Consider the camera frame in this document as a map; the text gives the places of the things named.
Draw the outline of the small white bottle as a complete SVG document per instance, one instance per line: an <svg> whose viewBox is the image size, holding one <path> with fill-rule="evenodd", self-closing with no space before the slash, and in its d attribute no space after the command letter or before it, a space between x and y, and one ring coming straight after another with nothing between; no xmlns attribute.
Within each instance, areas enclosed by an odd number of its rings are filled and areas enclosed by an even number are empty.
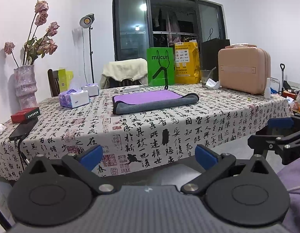
<svg viewBox="0 0 300 233"><path fill-rule="evenodd" d="M270 78L267 78L267 81L266 81L266 87L265 87L265 90L264 90L264 98L265 99L270 99L271 98Z"/></svg>

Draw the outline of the white flat product box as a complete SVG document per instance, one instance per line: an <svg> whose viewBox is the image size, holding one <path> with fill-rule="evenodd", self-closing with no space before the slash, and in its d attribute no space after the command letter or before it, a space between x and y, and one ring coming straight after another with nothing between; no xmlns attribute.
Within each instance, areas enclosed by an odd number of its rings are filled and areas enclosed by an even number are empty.
<svg viewBox="0 0 300 233"><path fill-rule="evenodd" d="M128 93L128 92L138 91L138 90L140 90L140 86L133 85L133 86L116 87L114 92L121 94L121 93Z"/></svg>

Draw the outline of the crumpled white paper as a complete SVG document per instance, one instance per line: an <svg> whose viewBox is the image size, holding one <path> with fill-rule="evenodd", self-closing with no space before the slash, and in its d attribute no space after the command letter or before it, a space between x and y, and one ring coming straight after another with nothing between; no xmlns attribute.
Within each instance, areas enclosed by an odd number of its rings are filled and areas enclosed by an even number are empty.
<svg viewBox="0 0 300 233"><path fill-rule="evenodd" d="M213 81L211 78L209 78L205 84L205 86L208 88L208 89L211 89L211 90L217 90L220 88L220 81Z"/></svg>

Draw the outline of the yellow paper delivery bag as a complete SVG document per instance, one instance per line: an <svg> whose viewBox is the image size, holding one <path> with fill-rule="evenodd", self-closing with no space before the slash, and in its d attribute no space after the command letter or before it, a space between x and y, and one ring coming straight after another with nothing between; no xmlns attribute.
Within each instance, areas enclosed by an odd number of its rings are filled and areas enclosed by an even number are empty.
<svg viewBox="0 0 300 233"><path fill-rule="evenodd" d="M175 43L175 83L199 84L200 70L198 43Z"/></svg>

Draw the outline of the pink hard suitcase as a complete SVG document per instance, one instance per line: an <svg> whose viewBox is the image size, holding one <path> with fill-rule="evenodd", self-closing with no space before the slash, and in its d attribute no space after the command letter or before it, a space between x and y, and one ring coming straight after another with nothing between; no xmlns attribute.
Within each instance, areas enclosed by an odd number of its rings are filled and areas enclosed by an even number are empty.
<svg viewBox="0 0 300 233"><path fill-rule="evenodd" d="M218 70L223 88L263 94L271 77L271 58L256 45L234 44L218 52Z"/></svg>

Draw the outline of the purple tissue pack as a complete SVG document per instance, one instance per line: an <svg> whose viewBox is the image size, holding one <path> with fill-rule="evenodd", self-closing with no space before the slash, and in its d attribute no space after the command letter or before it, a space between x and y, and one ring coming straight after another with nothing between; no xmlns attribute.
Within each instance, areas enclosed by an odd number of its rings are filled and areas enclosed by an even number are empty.
<svg viewBox="0 0 300 233"><path fill-rule="evenodd" d="M60 105L68 108L78 108L90 103L88 91L67 90L58 95Z"/></svg>
<svg viewBox="0 0 300 233"><path fill-rule="evenodd" d="M89 97L94 97L99 95L99 86L97 83L93 84L86 84L81 87L82 90L87 91L89 94Z"/></svg>

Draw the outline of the dark framed window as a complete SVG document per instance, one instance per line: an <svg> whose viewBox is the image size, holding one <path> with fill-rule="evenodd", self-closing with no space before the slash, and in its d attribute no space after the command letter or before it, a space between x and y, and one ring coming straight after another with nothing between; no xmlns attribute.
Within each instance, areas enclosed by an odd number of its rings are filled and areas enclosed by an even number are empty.
<svg viewBox="0 0 300 233"><path fill-rule="evenodd" d="M225 39L223 7L205 0L112 0L115 60L146 58L150 47Z"/></svg>

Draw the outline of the purple tissue pack far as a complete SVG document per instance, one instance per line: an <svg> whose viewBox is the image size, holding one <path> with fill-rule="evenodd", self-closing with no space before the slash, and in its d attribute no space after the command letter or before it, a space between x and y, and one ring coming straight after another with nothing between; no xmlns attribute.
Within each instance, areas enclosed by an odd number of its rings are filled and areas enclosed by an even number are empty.
<svg viewBox="0 0 300 233"><path fill-rule="evenodd" d="M99 86L97 83L93 84L86 84L81 87L82 90L87 91L89 94L89 97L94 97L99 95Z"/></svg>

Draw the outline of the purple grey towel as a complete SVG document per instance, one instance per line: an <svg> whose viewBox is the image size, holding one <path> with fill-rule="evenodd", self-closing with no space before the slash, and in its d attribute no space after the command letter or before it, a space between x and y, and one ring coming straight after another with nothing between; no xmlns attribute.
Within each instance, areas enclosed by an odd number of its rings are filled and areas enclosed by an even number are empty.
<svg viewBox="0 0 300 233"><path fill-rule="evenodd" d="M152 110L195 104L199 96L195 93L180 95L170 90L144 91L122 94L112 98L114 115L141 113Z"/></svg>

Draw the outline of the dark wooden chair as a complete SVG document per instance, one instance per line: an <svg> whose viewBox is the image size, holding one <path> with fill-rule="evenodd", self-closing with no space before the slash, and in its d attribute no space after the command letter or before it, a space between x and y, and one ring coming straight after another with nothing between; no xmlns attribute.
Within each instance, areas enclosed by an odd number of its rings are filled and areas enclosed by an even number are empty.
<svg viewBox="0 0 300 233"><path fill-rule="evenodd" d="M50 92L52 97L57 97L60 94L60 84L58 79L58 71L49 69L47 71Z"/></svg>

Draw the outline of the purple tissue pack near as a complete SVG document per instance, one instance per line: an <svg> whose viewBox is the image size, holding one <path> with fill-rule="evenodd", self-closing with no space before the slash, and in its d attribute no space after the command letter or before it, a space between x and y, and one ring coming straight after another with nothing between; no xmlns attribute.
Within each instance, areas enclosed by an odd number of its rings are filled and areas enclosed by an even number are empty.
<svg viewBox="0 0 300 233"><path fill-rule="evenodd" d="M60 105L68 108L78 108L90 103L88 91L67 90L58 95Z"/></svg>

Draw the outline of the black handled trolley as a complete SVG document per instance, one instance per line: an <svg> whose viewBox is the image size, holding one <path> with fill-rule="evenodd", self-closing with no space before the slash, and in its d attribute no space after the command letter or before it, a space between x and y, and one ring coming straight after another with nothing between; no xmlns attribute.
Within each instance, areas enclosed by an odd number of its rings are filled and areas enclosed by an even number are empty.
<svg viewBox="0 0 300 233"><path fill-rule="evenodd" d="M281 95L284 92L284 69L285 69L285 64L281 63L280 64L280 69L281 69Z"/></svg>

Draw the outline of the chair draped cream cloth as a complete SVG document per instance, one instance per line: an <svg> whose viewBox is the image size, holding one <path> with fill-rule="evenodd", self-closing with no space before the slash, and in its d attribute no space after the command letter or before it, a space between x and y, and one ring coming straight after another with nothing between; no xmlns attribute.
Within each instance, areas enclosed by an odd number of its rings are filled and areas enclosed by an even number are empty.
<svg viewBox="0 0 300 233"><path fill-rule="evenodd" d="M147 85L147 75L147 61L143 58L109 62L103 66L103 72L99 83L100 89L109 87L110 78L117 82L129 79L132 82L139 81L142 85Z"/></svg>

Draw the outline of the green mucun paper bag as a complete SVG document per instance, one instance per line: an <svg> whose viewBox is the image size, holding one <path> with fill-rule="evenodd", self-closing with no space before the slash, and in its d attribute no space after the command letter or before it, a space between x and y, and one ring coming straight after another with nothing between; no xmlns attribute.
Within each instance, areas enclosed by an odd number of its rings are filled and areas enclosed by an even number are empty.
<svg viewBox="0 0 300 233"><path fill-rule="evenodd" d="M152 47L147 49L147 71L149 86L175 84L175 62L171 47Z"/></svg>

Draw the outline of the calligraphy print tablecloth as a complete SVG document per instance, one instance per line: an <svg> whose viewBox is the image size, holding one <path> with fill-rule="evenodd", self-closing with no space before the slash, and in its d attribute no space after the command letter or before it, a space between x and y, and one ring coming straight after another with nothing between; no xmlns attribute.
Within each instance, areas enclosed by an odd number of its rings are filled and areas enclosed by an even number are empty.
<svg viewBox="0 0 300 233"><path fill-rule="evenodd" d="M103 159L94 173L106 177L151 169L193 156L198 144L214 148L255 133L271 118L292 115L287 100L270 99L234 90L209 90L199 85L174 85L179 95L195 93L199 101L188 106L116 116L115 91L101 90L85 106L69 109L56 97L40 102L41 114L21 144L10 141L15 129L5 123L0 135L0 177L16 180L23 171L18 152L28 159L42 154L60 159L94 146L103 148Z"/></svg>

